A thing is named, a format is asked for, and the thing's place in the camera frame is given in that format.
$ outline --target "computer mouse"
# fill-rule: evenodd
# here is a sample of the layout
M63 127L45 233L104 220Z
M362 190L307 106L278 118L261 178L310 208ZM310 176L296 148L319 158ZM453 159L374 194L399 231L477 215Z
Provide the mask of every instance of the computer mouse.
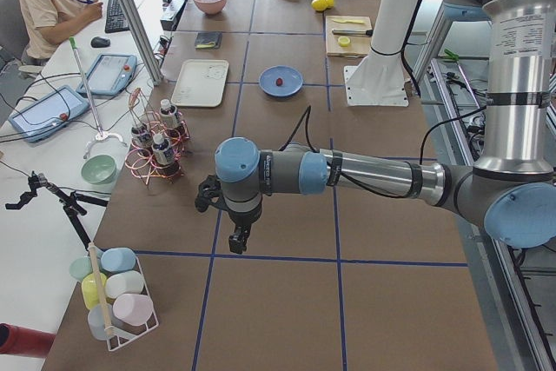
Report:
M110 46L110 40L104 36L95 36L90 40L90 46L93 48L106 48Z

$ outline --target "wooden stick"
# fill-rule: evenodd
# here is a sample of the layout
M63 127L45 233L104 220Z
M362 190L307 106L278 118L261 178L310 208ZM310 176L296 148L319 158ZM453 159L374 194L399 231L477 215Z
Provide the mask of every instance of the wooden stick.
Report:
M93 242L89 244L88 250L90 263L93 267L93 276L95 277L96 293L98 295L98 300L101 304L101 310L103 312L104 331L109 338L112 338L114 336L114 329L112 328L112 320L110 319L108 303L106 302L106 294L104 293L101 270L98 268L98 258L96 258L96 246Z

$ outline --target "blue plate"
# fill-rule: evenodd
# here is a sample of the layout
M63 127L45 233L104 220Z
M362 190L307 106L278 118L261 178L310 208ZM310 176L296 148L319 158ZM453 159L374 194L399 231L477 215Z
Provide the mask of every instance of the blue plate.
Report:
M276 85L276 80L281 78L281 86ZM290 97L299 91L303 85L301 73L287 65L277 65L264 70L259 77L262 91L273 97Z

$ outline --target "person's hand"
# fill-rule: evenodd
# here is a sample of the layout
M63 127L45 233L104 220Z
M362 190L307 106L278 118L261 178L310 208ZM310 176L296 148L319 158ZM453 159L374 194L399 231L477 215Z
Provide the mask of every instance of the person's hand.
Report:
M93 3L87 4L81 12L88 22L93 22L103 17L103 2L93 0Z

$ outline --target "brown table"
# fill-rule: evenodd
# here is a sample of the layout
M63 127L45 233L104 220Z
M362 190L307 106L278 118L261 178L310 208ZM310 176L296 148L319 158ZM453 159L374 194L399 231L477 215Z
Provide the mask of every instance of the brown table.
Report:
M146 188L120 174L95 242L130 247L142 262L160 327L115 353L95 341L79 287L44 370L492 370L496 369L460 237L451 214L419 201L355 189L273 195L252 228L248 252L228 252L226 214L195 210L213 152L230 136L277 149L304 109L317 147L415 159L427 131L418 98L407 108L348 107L344 65L326 58L324 18L310 0L228 0L204 16L190 3L152 103L170 97L182 62L227 59L215 109L183 109L192 139L185 176ZM327 13L368 15L380 0L336 0ZM199 30L224 32L222 47L195 51ZM301 91L266 96L261 72L296 67ZM305 142L302 134L296 140ZM434 158L432 148L427 157Z

